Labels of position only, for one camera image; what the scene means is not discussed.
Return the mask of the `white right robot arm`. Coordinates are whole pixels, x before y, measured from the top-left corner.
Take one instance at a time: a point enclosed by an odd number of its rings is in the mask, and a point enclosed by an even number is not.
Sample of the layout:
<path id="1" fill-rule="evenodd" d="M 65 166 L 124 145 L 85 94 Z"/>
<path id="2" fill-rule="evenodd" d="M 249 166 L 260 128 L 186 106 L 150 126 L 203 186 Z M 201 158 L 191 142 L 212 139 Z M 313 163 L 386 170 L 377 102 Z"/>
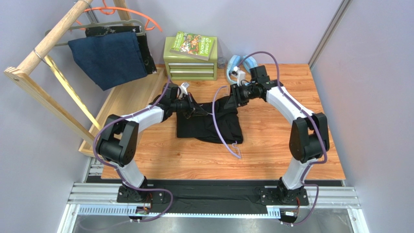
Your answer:
<path id="1" fill-rule="evenodd" d="M 246 106 L 250 100 L 263 99 L 275 107 L 291 125 L 289 167 L 279 179 L 276 196 L 280 202 L 289 202 L 299 196 L 304 179 L 311 167 L 327 161 L 329 150 L 328 120 L 323 113 L 314 113 L 297 101 L 279 79 L 271 80 L 265 66 L 250 69 L 251 80 L 238 67 L 228 71 L 236 77 L 230 86 L 226 109 Z"/>

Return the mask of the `black trousers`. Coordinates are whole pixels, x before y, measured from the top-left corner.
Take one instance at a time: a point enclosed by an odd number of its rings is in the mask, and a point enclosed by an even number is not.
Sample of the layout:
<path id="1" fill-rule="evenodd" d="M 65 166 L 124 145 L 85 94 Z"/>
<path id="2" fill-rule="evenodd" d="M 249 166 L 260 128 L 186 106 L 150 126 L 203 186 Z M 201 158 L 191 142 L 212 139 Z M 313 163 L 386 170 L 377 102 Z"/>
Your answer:
<path id="1" fill-rule="evenodd" d="M 224 109 L 228 97 L 222 97 L 215 101 L 216 123 L 222 138 L 227 144 L 241 144 L 244 141 L 239 122 L 237 109 Z M 196 138 L 198 140 L 220 144 L 212 118 L 212 102 L 202 103 L 201 107 L 209 115 L 191 117 L 186 119 L 183 113 L 177 113 L 176 137 Z"/>

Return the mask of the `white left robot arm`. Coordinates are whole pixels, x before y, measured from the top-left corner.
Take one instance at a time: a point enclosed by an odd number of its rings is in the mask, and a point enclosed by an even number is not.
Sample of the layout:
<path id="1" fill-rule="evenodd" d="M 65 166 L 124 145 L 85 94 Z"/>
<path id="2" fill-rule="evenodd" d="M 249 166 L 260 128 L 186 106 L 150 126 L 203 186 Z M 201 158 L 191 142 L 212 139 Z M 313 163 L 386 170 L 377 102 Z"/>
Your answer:
<path id="1" fill-rule="evenodd" d="M 138 135 L 166 121 L 173 113 L 184 117 L 203 117 L 208 113 L 187 92 L 188 83 L 166 83 L 162 93 L 148 106 L 128 115 L 110 115 L 93 141 L 93 154 L 103 165 L 112 167 L 127 189 L 149 192 L 147 179 L 135 163 Z"/>

